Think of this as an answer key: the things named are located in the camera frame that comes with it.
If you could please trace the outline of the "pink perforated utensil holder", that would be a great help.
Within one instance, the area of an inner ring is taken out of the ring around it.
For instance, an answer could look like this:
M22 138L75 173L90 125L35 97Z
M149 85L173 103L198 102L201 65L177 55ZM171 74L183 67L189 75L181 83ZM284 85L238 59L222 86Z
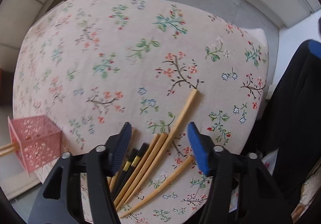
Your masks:
M32 173L61 155L61 129L46 115L8 119L10 141L22 167Z

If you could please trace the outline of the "floral tablecloth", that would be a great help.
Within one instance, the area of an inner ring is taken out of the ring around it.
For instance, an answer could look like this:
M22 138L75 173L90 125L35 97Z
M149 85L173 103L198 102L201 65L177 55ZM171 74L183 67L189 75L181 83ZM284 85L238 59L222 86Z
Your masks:
M48 116L63 131L54 145L72 154L89 152L129 122L138 149L172 131L197 90L190 120L240 153L267 71L260 28L165 0L66 0L22 41L14 117Z

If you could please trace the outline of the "red-lined brown trash bin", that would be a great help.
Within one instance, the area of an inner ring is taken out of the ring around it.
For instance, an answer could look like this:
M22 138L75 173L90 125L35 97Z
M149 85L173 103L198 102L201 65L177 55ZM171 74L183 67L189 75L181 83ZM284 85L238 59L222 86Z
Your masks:
M0 104L4 106L6 104L6 77L3 69L0 70Z

